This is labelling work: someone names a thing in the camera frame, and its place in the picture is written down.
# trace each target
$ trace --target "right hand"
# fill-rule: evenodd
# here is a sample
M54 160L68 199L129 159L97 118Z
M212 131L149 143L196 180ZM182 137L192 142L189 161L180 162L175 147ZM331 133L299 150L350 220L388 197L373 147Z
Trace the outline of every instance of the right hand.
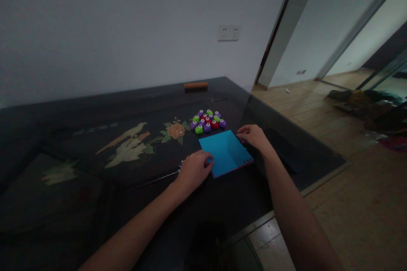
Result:
M237 131L237 137L240 139L242 144L249 143L258 150L271 145L266 138L263 129L257 125L244 125Z

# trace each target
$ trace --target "wall socket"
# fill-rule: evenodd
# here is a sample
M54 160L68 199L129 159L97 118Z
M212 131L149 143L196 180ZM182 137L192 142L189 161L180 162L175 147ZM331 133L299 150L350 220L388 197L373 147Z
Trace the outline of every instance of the wall socket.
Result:
M237 41L239 40L241 26L239 25L220 25L217 31L218 41Z

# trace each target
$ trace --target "table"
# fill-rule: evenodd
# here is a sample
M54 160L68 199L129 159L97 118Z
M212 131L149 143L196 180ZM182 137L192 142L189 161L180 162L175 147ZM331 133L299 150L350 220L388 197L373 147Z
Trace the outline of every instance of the table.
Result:
M244 124L262 127L287 167L299 165L288 171L303 194L348 164L228 78L203 81L207 91L185 93L175 84L3 109L0 117L9 124L1 130L7 139L7 170L0 179L6 266L78 267L176 178L181 160L200 149L200 135L185 130L171 136L200 109L219 110L234 133ZM136 269L182 266L197 224L222 223L233 239L271 218L261 156L247 149L254 164L208 177L163 224Z

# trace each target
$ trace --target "blue square paper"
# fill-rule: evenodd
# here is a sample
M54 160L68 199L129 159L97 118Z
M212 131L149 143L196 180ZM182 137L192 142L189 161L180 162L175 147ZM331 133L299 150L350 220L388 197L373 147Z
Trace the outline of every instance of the blue square paper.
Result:
M212 176L217 178L235 169L243 167L254 160L239 142L232 131L199 139L203 150L213 155L215 164L212 168Z

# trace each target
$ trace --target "floor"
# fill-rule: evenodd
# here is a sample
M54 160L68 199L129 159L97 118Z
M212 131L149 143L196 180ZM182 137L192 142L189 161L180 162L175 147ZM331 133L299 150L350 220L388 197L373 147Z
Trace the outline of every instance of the floor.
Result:
M339 85L348 89L355 90L363 81L366 80L374 71L371 69L361 68L357 71L329 75L323 78L324 81ZM387 72L379 73L373 77L363 89L369 89L377 81L381 80ZM399 95L400 97L407 96L407 79L389 77L379 84L375 90L386 90L390 93Z
M407 269L407 154L375 141L363 122L333 108L336 87L305 81L252 94L352 164L305 197L346 270ZM249 235L265 270L294 270L276 219Z

